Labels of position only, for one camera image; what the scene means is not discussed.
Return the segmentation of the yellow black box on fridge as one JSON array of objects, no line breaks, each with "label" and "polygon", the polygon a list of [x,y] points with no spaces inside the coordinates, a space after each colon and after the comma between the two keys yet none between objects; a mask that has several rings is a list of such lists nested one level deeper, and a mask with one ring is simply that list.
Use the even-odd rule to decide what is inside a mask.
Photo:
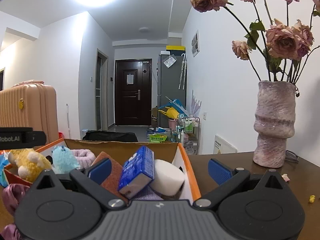
[{"label": "yellow black box on fridge", "polygon": [[185,47],[184,46],[167,45],[166,51],[169,51],[171,55],[182,56],[183,54],[185,54]]}]

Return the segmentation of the dark brown entrance door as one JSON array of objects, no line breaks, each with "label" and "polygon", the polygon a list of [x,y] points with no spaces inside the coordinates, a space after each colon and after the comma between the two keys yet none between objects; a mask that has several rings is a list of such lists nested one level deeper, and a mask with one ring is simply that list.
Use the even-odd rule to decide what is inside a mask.
[{"label": "dark brown entrance door", "polygon": [[152,60],[117,60],[114,111],[117,126],[150,126]]}]

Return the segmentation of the pink textured ceramic vase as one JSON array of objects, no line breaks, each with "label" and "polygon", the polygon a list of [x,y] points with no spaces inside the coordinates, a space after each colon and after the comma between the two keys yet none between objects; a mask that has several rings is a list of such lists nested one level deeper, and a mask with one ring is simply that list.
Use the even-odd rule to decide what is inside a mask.
[{"label": "pink textured ceramic vase", "polygon": [[287,139],[295,135],[296,87],[284,81],[260,81],[254,130],[258,133],[253,161],[263,167],[284,165]]}]

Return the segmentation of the pink satin pouch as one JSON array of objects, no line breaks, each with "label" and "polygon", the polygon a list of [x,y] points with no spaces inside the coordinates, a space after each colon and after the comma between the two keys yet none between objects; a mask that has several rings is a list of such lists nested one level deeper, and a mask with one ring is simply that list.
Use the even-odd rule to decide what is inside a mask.
[{"label": "pink satin pouch", "polygon": [[[2,193],[2,200],[6,210],[13,216],[15,211],[29,190],[29,186],[23,184],[10,184],[8,185]],[[4,240],[21,240],[22,236],[17,229],[15,223],[8,224],[4,227],[1,232],[1,239]]]}]

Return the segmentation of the white round sponge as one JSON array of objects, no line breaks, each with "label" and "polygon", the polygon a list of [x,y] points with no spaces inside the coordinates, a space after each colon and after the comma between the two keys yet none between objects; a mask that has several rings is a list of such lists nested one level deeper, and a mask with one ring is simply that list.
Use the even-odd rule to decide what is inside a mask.
[{"label": "white round sponge", "polygon": [[154,161],[154,180],[150,183],[154,191],[171,197],[178,193],[184,181],[184,173],[178,167],[161,159]]}]

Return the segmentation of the yellow blue bags pile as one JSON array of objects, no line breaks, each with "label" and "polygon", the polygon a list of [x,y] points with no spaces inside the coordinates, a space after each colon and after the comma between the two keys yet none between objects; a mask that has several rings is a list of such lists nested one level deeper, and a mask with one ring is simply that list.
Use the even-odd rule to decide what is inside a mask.
[{"label": "yellow blue bags pile", "polygon": [[178,119],[179,116],[188,116],[189,113],[182,105],[180,100],[171,100],[168,97],[166,97],[166,99],[168,99],[169,102],[166,105],[160,107],[160,109],[158,110],[159,113],[172,120]]}]

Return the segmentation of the pink ribbed suitcase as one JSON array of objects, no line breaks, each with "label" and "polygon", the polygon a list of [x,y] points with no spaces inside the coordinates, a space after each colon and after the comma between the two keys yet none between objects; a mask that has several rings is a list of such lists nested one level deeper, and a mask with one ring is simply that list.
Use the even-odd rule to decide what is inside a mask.
[{"label": "pink ribbed suitcase", "polygon": [[40,81],[27,81],[1,91],[1,127],[31,127],[59,139],[56,91]]}]

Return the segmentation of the black eyeglasses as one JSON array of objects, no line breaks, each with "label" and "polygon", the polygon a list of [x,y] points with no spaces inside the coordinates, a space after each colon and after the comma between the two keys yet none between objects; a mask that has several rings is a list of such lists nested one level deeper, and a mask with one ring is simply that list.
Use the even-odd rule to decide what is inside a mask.
[{"label": "black eyeglasses", "polygon": [[286,150],[285,160],[293,163],[299,163],[299,156],[292,151]]}]

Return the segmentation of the grey refrigerator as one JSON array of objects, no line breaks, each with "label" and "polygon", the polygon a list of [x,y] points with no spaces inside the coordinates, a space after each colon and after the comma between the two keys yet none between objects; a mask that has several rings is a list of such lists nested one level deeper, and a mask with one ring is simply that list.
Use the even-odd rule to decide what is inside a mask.
[{"label": "grey refrigerator", "polygon": [[164,64],[164,61],[170,57],[169,55],[159,55],[158,57],[157,106],[159,110],[163,111],[165,110],[164,106],[170,102],[167,98],[170,100],[178,99],[183,107],[186,106],[186,89],[183,89],[183,85],[178,88],[184,53],[172,56],[176,62],[170,67]]}]

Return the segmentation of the blue handkerchief tissue packet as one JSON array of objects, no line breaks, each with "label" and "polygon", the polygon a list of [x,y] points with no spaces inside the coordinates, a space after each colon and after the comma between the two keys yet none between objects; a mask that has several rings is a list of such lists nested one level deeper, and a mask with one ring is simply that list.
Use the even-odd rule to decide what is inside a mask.
[{"label": "blue handkerchief tissue packet", "polygon": [[141,146],[124,164],[118,192],[132,199],[154,180],[154,152]]}]

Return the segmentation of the lilac fluffy scrunchie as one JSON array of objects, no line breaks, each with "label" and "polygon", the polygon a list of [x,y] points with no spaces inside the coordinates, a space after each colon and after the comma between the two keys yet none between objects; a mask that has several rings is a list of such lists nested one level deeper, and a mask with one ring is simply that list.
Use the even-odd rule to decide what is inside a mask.
[{"label": "lilac fluffy scrunchie", "polygon": [[81,168],[90,167],[96,159],[94,153],[88,149],[77,149],[71,151],[79,162]]}]

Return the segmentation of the purple linen drawstring pouch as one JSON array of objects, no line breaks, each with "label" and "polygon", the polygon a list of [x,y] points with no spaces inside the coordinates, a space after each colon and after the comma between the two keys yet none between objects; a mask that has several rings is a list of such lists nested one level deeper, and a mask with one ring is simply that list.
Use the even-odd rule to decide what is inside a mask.
[{"label": "purple linen drawstring pouch", "polygon": [[133,199],[135,200],[163,200],[150,186],[144,187],[139,193],[137,193]]}]

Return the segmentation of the blue tissue pack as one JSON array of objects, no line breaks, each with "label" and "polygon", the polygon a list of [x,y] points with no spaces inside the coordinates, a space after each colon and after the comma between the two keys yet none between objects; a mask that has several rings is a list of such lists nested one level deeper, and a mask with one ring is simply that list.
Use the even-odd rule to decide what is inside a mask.
[{"label": "blue tissue pack", "polygon": [[4,174],[4,167],[7,166],[8,164],[9,164],[8,153],[5,150],[3,150],[1,151],[1,154],[0,154],[0,184],[4,188],[6,188],[8,185],[6,176]]}]

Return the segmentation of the yellow flower bits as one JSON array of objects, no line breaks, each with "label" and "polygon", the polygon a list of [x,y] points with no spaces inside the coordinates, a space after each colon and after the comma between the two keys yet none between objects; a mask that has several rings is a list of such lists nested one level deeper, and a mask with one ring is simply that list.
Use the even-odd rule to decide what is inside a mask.
[{"label": "yellow flower bits", "polygon": [[309,197],[309,203],[314,203],[314,202],[315,202],[315,199],[316,199],[315,195],[311,195],[311,196]]}]

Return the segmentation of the yellow plush toy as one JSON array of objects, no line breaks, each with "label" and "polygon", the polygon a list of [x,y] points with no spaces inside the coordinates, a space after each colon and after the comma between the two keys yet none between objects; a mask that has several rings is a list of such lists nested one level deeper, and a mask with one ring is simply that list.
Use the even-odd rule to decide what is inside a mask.
[{"label": "yellow plush toy", "polygon": [[33,183],[44,170],[51,170],[50,161],[32,148],[10,150],[9,163],[17,167],[18,176],[21,179]]}]

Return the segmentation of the blue plush toy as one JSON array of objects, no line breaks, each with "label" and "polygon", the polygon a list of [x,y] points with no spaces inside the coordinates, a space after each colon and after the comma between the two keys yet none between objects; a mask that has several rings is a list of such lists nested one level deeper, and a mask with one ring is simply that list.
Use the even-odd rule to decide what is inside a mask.
[{"label": "blue plush toy", "polygon": [[80,167],[73,152],[66,146],[55,146],[52,150],[52,159],[55,174],[66,174]]}]

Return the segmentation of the black bag on floor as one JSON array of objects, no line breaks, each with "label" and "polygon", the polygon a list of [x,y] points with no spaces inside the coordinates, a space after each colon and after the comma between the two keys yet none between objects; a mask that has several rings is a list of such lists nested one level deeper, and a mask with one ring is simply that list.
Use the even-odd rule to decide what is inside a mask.
[{"label": "black bag on floor", "polygon": [[132,132],[110,132],[110,131],[87,131],[83,137],[85,141],[116,141],[116,142],[138,142],[135,133]]}]

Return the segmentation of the fallen rose petal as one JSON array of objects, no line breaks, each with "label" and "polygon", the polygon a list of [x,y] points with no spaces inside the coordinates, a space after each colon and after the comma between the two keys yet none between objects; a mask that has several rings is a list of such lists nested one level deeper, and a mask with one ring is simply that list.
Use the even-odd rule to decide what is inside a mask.
[{"label": "fallen rose petal", "polygon": [[289,181],[290,181],[290,178],[288,177],[287,174],[283,174],[283,175],[282,175],[282,178],[283,178],[286,182],[289,182]]}]

